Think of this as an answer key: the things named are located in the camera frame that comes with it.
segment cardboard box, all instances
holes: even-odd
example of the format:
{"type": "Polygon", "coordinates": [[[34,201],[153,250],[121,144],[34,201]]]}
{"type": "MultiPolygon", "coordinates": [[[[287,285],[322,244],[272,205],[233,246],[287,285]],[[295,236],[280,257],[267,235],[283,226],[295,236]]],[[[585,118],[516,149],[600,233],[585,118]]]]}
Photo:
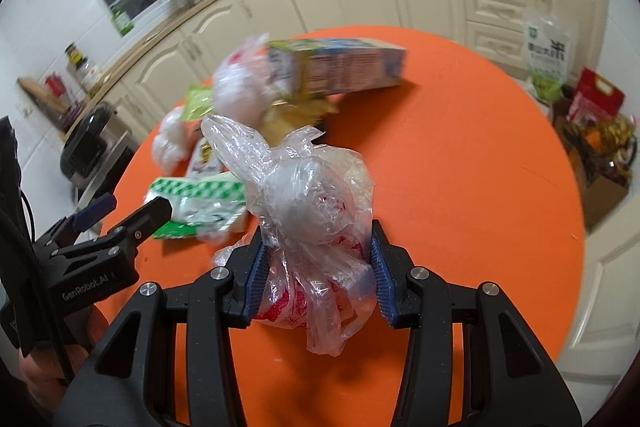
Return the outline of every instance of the cardboard box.
{"type": "Polygon", "coordinates": [[[271,82],[288,99],[397,86],[405,49],[374,39],[267,43],[271,82]]]}
{"type": "Polygon", "coordinates": [[[598,176],[587,184],[587,175],[575,147],[569,151],[569,161],[574,169],[575,181],[582,200],[584,227],[589,232],[601,222],[628,194],[628,189],[604,176],[598,176]]]}

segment silver screw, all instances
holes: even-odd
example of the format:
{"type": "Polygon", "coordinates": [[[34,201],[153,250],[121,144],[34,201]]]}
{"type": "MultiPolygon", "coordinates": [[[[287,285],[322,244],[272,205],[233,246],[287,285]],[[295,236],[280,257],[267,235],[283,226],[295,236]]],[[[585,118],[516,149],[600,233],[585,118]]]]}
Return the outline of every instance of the silver screw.
{"type": "Polygon", "coordinates": [[[500,293],[500,288],[498,285],[493,282],[486,282],[482,285],[482,291],[487,295],[498,295],[500,293]]]}
{"type": "Polygon", "coordinates": [[[429,270],[427,270],[424,266],[414,266],[411,269],[410,274],[414,279],[427,279],[427,277],[429,276],[429,270]]]}
{"type": "Polygon", "coordinates": [[[227,277],[229,277],[229,270],[226,269],[224,266],[218,266],[217,268],[214,268],[213,270],[211,270],[211,272],[209,272],[209,275],[211,276],[212,279],[215,279],[216,281],[220,281],[222,279],[226,279],[227,277]]]}
{"type": "Polygon", "coordinates": [[[156,293],[158,289],[158,285],[154,282],[145,282],[142,286],[140,286],[140,294],[148,297],[149,295],[153,295],[156,293]]]}

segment table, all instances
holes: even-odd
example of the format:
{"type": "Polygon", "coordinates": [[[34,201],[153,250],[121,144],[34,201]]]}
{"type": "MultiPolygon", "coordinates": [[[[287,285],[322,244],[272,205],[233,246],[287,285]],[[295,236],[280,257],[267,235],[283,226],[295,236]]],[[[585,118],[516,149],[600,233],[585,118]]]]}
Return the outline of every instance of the table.
{"type": "MultiPolygon", "coordinates": [[[[350,93],[327,121],[328,142],[359,151],[377,183],[374,217],[415,264],[448,282],[497,282],[556,359],[580,289],[584,234],[569,162],[552,127],[514,80],[443,38],[403,28],[358,26],[313,37],[367,37],[407,48],[402,86],[350,93]]],[[[150,146],[137,151],[115,191],[108,229],[140,206],[160,175],[150,146]]],[[[140,282],[192,282],[214,248],[196,241],[146,241],[140,282]]],[[[112,320],[136,288],[100,304],[112,320]]],[[[454,335],[450,421],[460,418],[462,328],[454,335]]],[[[388,427],[408,331],[376,310],[340,357],[305,349],[305,330],[254,322],[231,330],[248,424],[388,427]]],[[[176,356],[178,419],[186,422],[184,328],[176,356]]]]}

